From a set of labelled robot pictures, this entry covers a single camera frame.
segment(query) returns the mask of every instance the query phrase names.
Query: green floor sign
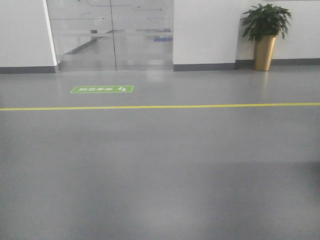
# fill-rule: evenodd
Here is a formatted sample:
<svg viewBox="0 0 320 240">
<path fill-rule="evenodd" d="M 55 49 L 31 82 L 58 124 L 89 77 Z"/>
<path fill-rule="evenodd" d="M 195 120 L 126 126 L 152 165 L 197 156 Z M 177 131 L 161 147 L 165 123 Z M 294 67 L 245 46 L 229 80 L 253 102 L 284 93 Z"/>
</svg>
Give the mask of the green floor sign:
<svg viewBox="0 0 320 240">
<path fill-rule="evenodd" d="M 134 86 L 76 86 L 71 94 L 132 93 Z"/>
</svg>

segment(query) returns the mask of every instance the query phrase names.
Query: yellow floor line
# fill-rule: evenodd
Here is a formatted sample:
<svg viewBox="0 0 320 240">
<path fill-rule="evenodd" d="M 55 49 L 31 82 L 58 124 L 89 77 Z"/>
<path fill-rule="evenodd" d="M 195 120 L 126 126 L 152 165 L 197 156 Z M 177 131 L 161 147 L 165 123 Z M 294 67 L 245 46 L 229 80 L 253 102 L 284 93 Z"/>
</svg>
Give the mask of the yellow floor line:
<svg viewBox="0 0 320 240">
<path fill-rule="evenodd" d="M 11 107 L 3 111 L 49 111 L 49 110 L 106 110 L 106 109 L 200 109 L 200 108 L 242 108 L 242 107 L 290 107 L 320 106 L 320 102 L 218 104 L 218 105 L 150 105 L 150 106 L 66 106 L 66 107 Z"/>
</svg>

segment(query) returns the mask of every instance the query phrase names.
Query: sliding glass door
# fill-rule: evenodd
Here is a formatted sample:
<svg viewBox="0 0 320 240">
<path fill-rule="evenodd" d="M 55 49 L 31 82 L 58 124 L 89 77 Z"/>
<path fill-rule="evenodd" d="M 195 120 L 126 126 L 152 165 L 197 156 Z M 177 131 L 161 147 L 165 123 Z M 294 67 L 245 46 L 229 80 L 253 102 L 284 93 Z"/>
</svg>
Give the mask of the sliding glass door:
<svg viewBox="0 0 320 240">
<path fill-rule="evenodd" d="M 62 71 L 172 70 L 173 0 L 47 0 Z"/>
</svg>

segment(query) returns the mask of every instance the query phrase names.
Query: epoxy floor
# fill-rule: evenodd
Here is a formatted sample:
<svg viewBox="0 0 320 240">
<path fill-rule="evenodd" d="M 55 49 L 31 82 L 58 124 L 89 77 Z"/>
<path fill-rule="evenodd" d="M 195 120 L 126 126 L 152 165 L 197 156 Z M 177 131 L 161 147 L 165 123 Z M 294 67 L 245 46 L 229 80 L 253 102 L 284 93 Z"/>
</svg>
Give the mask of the epoxy floor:
<svg viewBox="0 0 320 240">
<path fill-rule="evenodd" d="M 0 76 L 1 240 L 319 240 L 320 66 Z M 132 93 L 71 94 L 134 85 Z"/>
</svg>

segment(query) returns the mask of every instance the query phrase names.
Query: gray baseboard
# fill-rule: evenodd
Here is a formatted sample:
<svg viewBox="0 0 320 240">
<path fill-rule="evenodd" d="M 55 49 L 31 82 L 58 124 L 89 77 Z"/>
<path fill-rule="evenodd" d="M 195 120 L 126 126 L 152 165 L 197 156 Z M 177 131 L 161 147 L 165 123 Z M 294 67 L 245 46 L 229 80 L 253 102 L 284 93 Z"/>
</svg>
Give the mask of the gray baseboard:
<svg viewBox="0 0 320 240">
<path fill-rule="evenodd" d="M 55 74 L 58 66 L 17 66 L 0 67 L 1 74 Z"/>
<path fill-rule="evenodd" d="M 236 69 L 251 68 L 253 60 L 236 60 Z M 312 66 L 320 65 L 320 58 L 272 59 L 271 66 Z"/>
<path fill-rule="evenodd" d="M 235 63 L 174 64 L 174 72 L 235 70 Z"/>
</svg>

